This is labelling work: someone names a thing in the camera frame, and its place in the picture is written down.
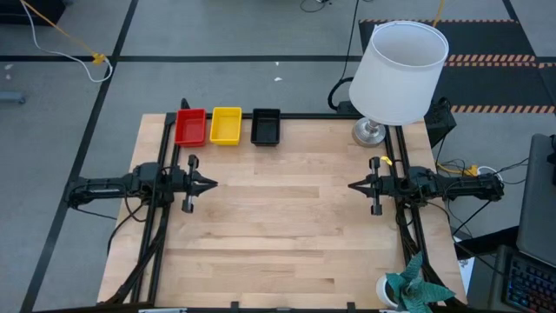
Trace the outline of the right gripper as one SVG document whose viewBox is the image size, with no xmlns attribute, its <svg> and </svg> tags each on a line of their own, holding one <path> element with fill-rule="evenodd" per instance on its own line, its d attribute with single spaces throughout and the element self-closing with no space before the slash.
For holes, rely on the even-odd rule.
<svg viewBox="0 0 556 313">
<path fill-rule="evenodd" d="M 373 158 L 371 158 L 369 160 L 369 166 L 370 166 L 370 170 L 371 170 L 371 174 L 370 174 L 370 188 L 371 188 L 371 197 L 373 198 L 373 204 L 371 206 L 371 213 L 374 216 L 381 216 L 382 215 L 382 205 L 381 205 L 381 187 L 382 187 L 382 182 L 381 182 L 381 178 L 383 176 L 380 176 L 379 174 L 379 168 L 381 166 L 381 163 L 384 163 L 383 161 L 380 160 L 380 156 L 375 156 Z M 368 185 L 368 180 L 367 179 L 363 179 L 360 180 L 358 182 L 354 182 L 354 183 L 350 183 L 348 185 L 348 188 L 352 189 L 352 190 L 356 190 L 359 191 L 360 193 L 364 194 L 365 196 L 368 196 L 368 188 L 364 188 L 361 186 L 364 185 Z"/>
</svg>

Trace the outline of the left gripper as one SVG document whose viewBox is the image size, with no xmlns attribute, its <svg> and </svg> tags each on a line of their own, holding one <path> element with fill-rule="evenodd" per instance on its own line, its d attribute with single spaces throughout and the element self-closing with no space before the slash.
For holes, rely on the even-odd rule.
<svg viewBox="0 0 556 313">
<path fill-rule="evenodd" d="M 171 168 L 171 190 L 173 192 L 181 192 L 186 194 L 184 200 L 182 201 L 182 211 L 185 213 L 192 213 L 194 211 L 194 176 L 198 165 L 198 157 L 196 155 L 189 155 L 188 171 L 182 170 L 178 165 L 175 165 Z M 205 191 L 215 188 L 217 185 L 217 181 L 206 178 L 201 174 L 198 175 L 198 182 L 203 183 L 203 185 L 197 186 L 198 196 L 200 196 Z"/>
</svg>

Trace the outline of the red plastic basket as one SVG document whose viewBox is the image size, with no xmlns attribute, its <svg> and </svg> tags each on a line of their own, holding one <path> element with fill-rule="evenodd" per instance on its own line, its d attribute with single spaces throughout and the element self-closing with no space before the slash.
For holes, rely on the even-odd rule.
<svg viewBox="0 0 556 313">
<path fill-rule="evenodd" d="M 206 110 L 178 110 L 175 121 L 175 144 L 181 147 L 199 147 L 206 139 Z"/>
</svg>

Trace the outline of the yellow plastic basket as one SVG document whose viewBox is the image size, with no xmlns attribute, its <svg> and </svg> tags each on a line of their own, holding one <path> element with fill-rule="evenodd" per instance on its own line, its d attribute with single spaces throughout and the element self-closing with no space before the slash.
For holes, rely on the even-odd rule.
<svg viewBox="0 0 556 313">
<path fill-rule="evenodd" d="M 210 127 L 211 143 L 221 146 L 237 146 L 242 133 L 242 109 L 240 107 L 215 107 Z"/>
</svg>

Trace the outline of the black power strip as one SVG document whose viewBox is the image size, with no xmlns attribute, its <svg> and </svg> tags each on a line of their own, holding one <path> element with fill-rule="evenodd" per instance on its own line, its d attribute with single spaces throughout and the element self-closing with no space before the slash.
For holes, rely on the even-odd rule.
<svg viewBox="0 0 556 313">
<path fill-rule="evenodd" d="M 360 115 L 360 112 L 349 101 L 339 102 L 336 112 L 341 115 Z"/>
</svg>

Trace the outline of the black power supply box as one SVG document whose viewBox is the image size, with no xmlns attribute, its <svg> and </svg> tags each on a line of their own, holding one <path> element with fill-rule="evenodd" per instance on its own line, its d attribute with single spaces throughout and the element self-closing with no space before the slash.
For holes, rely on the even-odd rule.
<svg viewBox="0 0 556 313">
<path fill-rule="evenodd" d="M 431 106 L 424 116 L 432 148 L 457 125 L 451 109 L 452 104 L 446 97 L 442 97 L 437 102 L 431 102 Z"/>
</svg>

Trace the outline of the white plant pot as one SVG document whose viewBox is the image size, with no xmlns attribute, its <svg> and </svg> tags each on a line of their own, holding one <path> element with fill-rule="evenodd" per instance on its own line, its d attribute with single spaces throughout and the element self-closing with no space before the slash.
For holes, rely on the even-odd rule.
<svg viewBox="0 0 556 313">
<path fill-rule="evenodd" d="M 398 303 L 394 300 L 394 293 L 387 283 L 387 276 L 382 275 L 375 285 L 376 294 L 379 300 L 386 305 L 389 309 L 396 309 Z"/>
</svg>

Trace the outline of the yellow plug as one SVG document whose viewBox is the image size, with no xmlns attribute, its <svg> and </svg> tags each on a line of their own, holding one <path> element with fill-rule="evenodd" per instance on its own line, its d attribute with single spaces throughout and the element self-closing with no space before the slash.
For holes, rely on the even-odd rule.
<svg viewBox="0 0 556 313">
<path fill-rule="evenodd" d="M 438 170 L 444 171 L 450 174 L 457 174 L 461 176 L 478 176 L 478 166 L 471 165 L 470 167 L 460 167 L 455 164 L 448 164 L 448 163 L 437 163 L 436 167 Z"/>
</svg>

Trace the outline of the green potted plant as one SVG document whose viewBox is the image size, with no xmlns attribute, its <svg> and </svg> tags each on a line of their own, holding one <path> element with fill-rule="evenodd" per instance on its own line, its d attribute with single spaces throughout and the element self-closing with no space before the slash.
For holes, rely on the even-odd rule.
<svg viewBox="0 0 556 313">
<path fill-rule="evenodd" d="M 447 287 L 423 280 L 421 266 L 423 255 L 415 254 L 401 273 L 387 273 L 386 286 L 393 292 L 398 311 L 408 313 L 433 313 L 430 303 L 444 302 L 455 296 Z"/>
</svg>

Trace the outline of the table lamp with white shade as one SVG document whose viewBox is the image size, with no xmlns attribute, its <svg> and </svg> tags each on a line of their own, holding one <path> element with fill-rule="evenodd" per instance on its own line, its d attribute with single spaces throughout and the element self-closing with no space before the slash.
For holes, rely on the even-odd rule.
<svg viewBox="0 0 556 313">
<path fill-rule="evenodd" d="M 422 119 L 429 110 L 449 43 L 432 26 L 393 21 L 374 27 L 348 90 L 360 112 L 353 138 L 374 147 L 386 138 L 387 126 Z"/>
</svg>

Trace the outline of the grey laptop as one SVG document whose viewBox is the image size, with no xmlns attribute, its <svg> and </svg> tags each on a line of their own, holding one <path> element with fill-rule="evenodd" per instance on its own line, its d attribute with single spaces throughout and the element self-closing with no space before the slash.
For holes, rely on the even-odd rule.
<svg viewBox="0 0 556 313">
<path fill-rule="evenodd" d="M 516 244 L 556 267 L 556 135 L 532 137 Z"/>
</svg>

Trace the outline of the black mat with orange stripes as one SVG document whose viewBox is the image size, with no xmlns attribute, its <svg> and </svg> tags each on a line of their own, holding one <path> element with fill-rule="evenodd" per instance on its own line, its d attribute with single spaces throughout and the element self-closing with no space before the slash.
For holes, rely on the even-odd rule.
<svg viewBox="0 0 556 313">
<path fill-rule="evenodd" d="M 453 113 L 556 114 L 556 57 L 538 57 L 514 19 L 443 20 L 449 53 L 434 92 Z"/>
</svg>

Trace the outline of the backlit keyboard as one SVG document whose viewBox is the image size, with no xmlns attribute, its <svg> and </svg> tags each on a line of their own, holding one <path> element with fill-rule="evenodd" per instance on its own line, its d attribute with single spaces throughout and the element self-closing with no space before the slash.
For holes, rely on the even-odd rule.
<svg viewBox="0 0 556 313">
<path fill-rule="evenodd" d="M 525 313 L 556 313 L 556 268 L 509 253 L 501 301 Z"/>
</svg>

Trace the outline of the black cabinet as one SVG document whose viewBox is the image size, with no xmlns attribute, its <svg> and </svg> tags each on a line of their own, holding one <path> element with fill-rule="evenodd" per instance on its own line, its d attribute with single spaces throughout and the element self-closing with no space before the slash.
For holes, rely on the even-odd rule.
<svg viewBox="0 0 556 313">
<path fill-rule="evenodd" d="M 63 0 L 24 0 L 34 9 L 22 4 L 20 0 L 0 0 L 0 24 L 30 24 L 27 12 L 34 24 L 49 26 L 39 14 L 57 23 L 65 12 Z"/>
</svg>

